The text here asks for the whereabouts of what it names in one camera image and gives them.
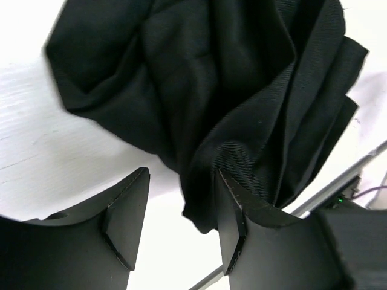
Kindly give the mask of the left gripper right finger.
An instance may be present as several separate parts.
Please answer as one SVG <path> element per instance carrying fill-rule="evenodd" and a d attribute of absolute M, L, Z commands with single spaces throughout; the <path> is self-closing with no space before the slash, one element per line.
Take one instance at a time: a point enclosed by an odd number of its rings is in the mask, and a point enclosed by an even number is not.
<path fill-rule="evenodd" d="M 300 219 L 216 172 L 223 273 L 231 289 L 352 289 L 322 216 Z"/>

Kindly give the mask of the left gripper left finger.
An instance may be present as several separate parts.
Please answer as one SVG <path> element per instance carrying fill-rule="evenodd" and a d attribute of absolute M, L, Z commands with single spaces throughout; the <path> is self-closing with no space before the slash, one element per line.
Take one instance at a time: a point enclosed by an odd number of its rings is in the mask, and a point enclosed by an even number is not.
<path fill-rule="evenodd" d="M 126 289 L 135 269 L 150 174 L 116 185 L 46 219 L 1 218 L 2 289 Z"/>

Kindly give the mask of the black skirt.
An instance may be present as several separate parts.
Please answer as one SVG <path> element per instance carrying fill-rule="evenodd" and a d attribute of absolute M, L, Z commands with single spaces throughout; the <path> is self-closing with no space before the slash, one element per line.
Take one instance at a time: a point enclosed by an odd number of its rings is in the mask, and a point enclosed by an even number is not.
<path fill-rule="evenodd" d="M 357 105 L 368 50 L 339 1 L 67 1 L 45 46 L 65 109 L 158 156 L 217 227 L 216 171 L 283 208 Z"/>

